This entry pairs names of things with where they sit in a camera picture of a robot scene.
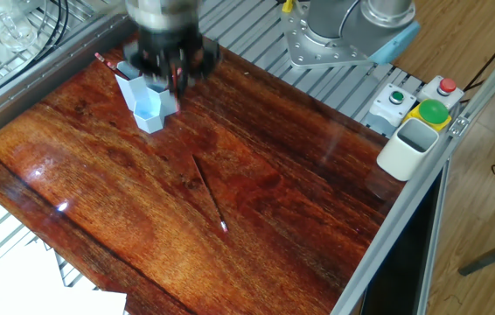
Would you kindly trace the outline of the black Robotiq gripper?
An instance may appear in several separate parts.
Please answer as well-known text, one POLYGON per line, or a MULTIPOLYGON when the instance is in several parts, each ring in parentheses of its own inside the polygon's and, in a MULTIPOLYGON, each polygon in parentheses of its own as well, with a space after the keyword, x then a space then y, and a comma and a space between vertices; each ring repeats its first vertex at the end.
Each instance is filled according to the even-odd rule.
POLYGON ((174 31, 138 28, 132 43, 132 66, 160 77, 171 92, 183 94, 189 79, 208 76, 221 60, 217 41, 204 38, 195 24, 174 31))

